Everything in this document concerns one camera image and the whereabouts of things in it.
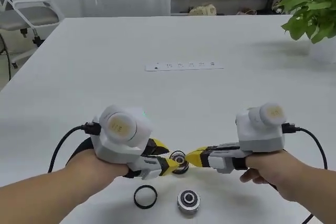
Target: power strip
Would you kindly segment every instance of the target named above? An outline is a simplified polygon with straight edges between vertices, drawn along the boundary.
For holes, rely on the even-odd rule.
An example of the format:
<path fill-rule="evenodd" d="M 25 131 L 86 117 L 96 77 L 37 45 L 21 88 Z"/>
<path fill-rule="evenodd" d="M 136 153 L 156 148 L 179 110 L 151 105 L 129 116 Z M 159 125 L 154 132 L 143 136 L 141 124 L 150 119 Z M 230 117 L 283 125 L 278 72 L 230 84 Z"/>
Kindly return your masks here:
<path fill-rule="evenodd" d="M 199 70 L 199 69 L 223 69 L 215 62 L 191 61 L 188 63 L 155 63 L 146 65 L 146 71 L 173 71 L 173 70 Z"/>

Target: black ring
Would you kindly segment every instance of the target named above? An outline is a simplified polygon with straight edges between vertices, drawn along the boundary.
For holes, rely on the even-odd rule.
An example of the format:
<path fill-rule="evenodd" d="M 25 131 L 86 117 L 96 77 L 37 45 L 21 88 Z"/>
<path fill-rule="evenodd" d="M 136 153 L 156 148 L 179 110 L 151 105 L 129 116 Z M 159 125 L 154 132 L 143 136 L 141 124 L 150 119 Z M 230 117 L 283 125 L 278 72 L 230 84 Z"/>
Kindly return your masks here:
<path fill-rule="evenodd" d="M 173 156 L 173 154 L 176 153 L 176 152 L 182 152 L 182 151 L 177 150 L 177 151 L 175 151 L 175 152 L 172 152 L 172 154 L 170 154 L 169 158 L 171 158 L 171 156 Z"/>
<path fill-rule="evenodd" d="M 155 193 L 155 200 L 154 200 L 154 202 L 151 203 L 151 204 L 148 205 L 148 206 L 143 206 L 143 205 L 139 204 L 139 203 L 137 202 L 137 199 L 135 198 L 135 197 L 137 196 L 138 191 L 140 191 L 140 190 L 143 189 L 143 188 L 149 188 L 149 189 L 152 189 L 153 192 Z M 153 207 L 153 206 L 155 205 L 157 199 L 158 199 L 158 192 L 155 190 L 154 187 L 152 187 L 152 186 L 150 186 L 150 185 L 143 185 L 143 186 L 140 186 L 140 187 L 139 187 L 137 190 L 135 190 L 135 192 L 134 192 L 134 204 L 135 204 L 137 207 L 141 208 L 141 209 L 149 209 L 149 208 Z"/>

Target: rubber ring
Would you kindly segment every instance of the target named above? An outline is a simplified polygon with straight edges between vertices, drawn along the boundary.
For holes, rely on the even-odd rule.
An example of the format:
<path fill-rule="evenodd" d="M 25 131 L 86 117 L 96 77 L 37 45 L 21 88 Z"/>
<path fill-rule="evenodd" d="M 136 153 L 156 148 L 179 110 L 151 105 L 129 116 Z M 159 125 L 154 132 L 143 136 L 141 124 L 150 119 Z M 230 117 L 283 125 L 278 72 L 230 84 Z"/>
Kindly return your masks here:
<path fill-rule="evenodd" d="M 153 190 L 153 192 L 155 193 L 155 199 L 154 199 L 154 202 L 151 203 L 151 204 L 148 205 L 148 206 L 143 206 L 143 205 L 139 204 L 139 203 L 137 202 L 137 199 L 136 199 L 136 196 L 137 196 L 138 191 L 140 191 L 140 190 L 143 189 L 143 188 L 149 188 L 149 189 Z M 135 190 L 135 192 L 134 192 L 134 204 L 135 204 L 137 207 L 141 208 L 141 209 L 150 209 L 151 207 L 153 207 L 153 206 L 155 205 L 157 199 L 158 199 L 158 192 L 155 190 L 154 187 L 152 187 L 152 186 L 150 186 L 150 185 L 143 185 L 143 186 L 140 186 L 140 187 L 139 187 L 137 190 Z"/>

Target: yellow plastic part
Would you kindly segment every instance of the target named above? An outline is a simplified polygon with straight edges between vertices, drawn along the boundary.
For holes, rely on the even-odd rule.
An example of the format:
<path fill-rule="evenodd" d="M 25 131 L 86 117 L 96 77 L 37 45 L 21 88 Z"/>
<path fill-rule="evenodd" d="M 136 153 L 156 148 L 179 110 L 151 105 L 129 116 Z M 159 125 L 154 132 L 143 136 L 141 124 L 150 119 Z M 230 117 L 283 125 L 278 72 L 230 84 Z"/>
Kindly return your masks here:
<path fill-rule="evenodd" d="M 178 162 L 169 159 L 169 158 L 165 158 L 169 168 L 162 174 L 162 176 L 166 176 L 169 175 L 170 173 L 172 173 L 173 171 L 175 171 L 180 165 L 178 164 Z"/>
<path fill-rule="evenodd" d="M 154 143 L 158 146 L 158 147 L 162 147 L 165 148 L 166 150 L 169 151 L 168 147 L 163 144 L 160 140 L 156 139 L 156 138 L 152 138 L 152 140 L 154 141 Z"/>
<path fill-rule="evenodd" d="M 187 160 L 189 163 L 193 164 L 194 166 L 203 167 L 202 161 L 201 161 L 202 152 L 203 150 L 190 152 L 189 154 L 185 156 L 185 160 Z"/>

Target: chair leg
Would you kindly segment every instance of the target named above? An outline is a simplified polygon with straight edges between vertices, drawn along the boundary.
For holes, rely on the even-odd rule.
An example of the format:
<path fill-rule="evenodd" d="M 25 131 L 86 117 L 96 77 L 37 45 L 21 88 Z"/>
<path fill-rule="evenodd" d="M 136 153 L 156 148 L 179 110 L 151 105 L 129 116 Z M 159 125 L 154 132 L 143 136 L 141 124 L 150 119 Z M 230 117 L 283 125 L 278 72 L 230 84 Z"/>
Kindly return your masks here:
<path fill-rule="evenodd" d="M 33 29 L 33 33 L 34 33 L 33 43 L 34 43 L 37 47 L 40 47 L 40 46 L 43 44 L 44 39 L 41 39 L 40 36 L 38 36 L 36 29 Z"/>
<path fill-rule="evenodd" d="M 23 35 L 24 38 L 27 38 L 27 33 L 28 33 L 28 29 L 20 29 L 21 34 Z"/>
<path fill-rule="evenodd" d="M 18 68 L 18 65 L 17 65 L 16 62 L 17 62 L 18 60 L 21 60 L 21 59 L 24 59 L 24 58 L 27 58 L 27 57 L 32 56 L 33 53 L 35 53 L 36 49 L 37 49 L 37 48 L 34 48 L 34 49 L 32 49 L 32 50 L 29 50 L 29 51 L 27 51 L 27 52 L 24 52 L 23 54 L 20 54 L 20 55 L 14 57 L 14 58 L 11 60 L 11 63 L 12 63 L 13 68 L 17 69 L 17 68 Z"/>

